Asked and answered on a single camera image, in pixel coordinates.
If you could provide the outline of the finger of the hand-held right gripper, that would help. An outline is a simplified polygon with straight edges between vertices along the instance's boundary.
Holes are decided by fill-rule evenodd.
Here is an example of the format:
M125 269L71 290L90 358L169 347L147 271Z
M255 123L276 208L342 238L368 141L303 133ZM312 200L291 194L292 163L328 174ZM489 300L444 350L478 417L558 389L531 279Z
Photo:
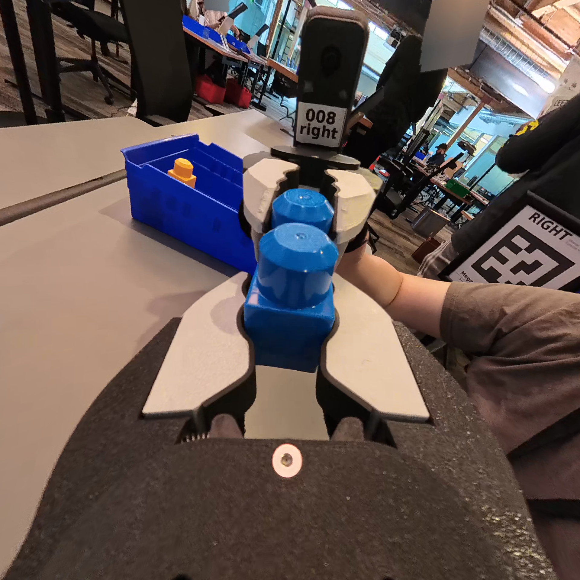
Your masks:
M379 178L367 169L325 171L325 197L334 211L330 238L346 247L362 230L379 191Z
M295 163L255 153L243 158L241 228L254 247L272 229L272 204L281 194L299 185L300 167Z

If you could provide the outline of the grey trash can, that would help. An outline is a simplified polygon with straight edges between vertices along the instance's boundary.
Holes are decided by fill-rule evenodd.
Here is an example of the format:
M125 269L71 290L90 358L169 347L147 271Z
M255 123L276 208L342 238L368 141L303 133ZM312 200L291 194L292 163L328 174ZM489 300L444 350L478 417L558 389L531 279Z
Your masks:
M436 236L450 223L450 219L432 208L425 207L411 221L411 230L423 238Z

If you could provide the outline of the blue two-stud block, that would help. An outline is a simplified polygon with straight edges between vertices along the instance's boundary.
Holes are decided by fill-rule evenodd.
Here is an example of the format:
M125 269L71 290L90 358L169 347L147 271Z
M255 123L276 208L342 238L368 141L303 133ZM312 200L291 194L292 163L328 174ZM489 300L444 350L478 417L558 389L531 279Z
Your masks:
M258 244L243 306L260 366L315 372L335 322L332 276L339 257L329 237L334 210L323 194L292 188L272 203L272 229Z

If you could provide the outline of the black upright panel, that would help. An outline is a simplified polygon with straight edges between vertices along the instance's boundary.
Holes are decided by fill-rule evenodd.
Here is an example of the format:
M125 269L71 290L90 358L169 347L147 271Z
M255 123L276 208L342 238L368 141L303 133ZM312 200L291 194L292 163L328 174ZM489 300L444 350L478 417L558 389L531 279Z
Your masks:
M153 127L186 122L192 79L180 1L120 1L129 37L135 117Z

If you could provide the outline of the yellow one-stud block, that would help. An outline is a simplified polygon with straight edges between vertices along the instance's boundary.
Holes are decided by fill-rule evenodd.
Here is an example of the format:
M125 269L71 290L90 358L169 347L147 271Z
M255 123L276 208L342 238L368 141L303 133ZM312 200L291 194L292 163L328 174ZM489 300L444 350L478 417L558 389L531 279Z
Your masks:
M194 175L193 164L185 158L177 158L173 168L168 170L168 176L191 188L195 188L197 177Z

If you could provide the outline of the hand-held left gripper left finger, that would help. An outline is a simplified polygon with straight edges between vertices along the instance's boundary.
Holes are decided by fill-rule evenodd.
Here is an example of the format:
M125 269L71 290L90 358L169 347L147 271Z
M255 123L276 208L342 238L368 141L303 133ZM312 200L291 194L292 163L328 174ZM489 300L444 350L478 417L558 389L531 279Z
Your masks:
M243 415L256 397L255 349L243 327L240 272L191 305L163 359L144 417Z

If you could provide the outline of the red crate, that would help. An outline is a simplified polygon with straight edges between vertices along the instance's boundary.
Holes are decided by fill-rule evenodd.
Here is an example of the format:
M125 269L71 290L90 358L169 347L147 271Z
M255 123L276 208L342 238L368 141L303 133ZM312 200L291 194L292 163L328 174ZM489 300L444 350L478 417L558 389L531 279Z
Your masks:
M224 102L229 105L235 105L238 108L248 109L252 100L252 92L234 78L228 78L226 81L226 90L224 93Z
M221 105L226 95L226 86L215 84L207 75L197 76L195 95L212 105Z

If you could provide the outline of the blue plastic bin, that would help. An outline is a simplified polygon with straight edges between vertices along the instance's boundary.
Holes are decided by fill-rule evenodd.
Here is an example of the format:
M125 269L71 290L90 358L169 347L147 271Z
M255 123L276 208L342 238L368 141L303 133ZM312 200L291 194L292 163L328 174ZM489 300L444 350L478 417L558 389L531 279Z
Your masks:
M243 159L186 134L121 150L132 217L234 268L253 274L252 240L238 210L243 200ZM194 166L191 188L168 176L177 158Z

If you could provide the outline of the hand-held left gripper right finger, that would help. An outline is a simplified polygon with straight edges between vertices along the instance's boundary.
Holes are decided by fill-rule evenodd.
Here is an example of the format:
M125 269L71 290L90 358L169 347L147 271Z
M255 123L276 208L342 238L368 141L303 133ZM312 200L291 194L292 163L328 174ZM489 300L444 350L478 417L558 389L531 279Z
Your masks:
M430 413L391 317L345 279L333 285L337 327L321 351L324 378L381 418L426 423Z

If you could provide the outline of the black office chair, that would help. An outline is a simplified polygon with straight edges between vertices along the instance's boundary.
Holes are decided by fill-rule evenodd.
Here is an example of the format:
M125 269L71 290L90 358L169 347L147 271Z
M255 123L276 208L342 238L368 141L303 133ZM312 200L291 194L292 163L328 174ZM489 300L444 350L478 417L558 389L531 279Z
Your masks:
M103 85L106 95L105 103L114 104L114 95L110 81L113 81L119 90L127 91L128 97L133 95L129 85L122 82L112 72L103 68L98 62L96 44L100 44L104 56L110 56L109 44L129 44L129 34L123 23L117 19L95 10L94 1L49 1L52 13L64 20L75 29L82 39L91 41L91 57L89 60L58 57L59 75L67 73L91 73L94 82Z

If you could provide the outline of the black-white marker sign stand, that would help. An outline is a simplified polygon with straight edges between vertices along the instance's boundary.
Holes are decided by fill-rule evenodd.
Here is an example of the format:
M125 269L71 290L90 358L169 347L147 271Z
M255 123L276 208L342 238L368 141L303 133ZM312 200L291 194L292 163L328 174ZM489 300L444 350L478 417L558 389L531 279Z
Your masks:
M513 284L579 293L579 219L532 192L476 250L458 255L443 281Z

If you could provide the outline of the brown box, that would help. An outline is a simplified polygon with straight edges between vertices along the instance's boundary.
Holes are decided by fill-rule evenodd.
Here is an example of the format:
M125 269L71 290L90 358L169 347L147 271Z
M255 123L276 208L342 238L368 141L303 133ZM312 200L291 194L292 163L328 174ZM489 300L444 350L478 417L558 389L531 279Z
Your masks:
M421 243L417 249L412 253L412 259L420 265L424 258L427 257L431 252L438 249L441 246L441 241L436 237L428 237L423 243Z

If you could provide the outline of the distant blue bin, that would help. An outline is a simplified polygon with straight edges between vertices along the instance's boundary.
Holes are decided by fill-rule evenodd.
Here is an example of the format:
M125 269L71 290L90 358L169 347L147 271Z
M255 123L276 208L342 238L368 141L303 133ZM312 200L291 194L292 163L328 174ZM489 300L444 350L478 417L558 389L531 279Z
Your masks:
M184 32L199 39L215 40L216 38L217 33L213 29L199 24L199 22L187 15L182 17L182 27Z

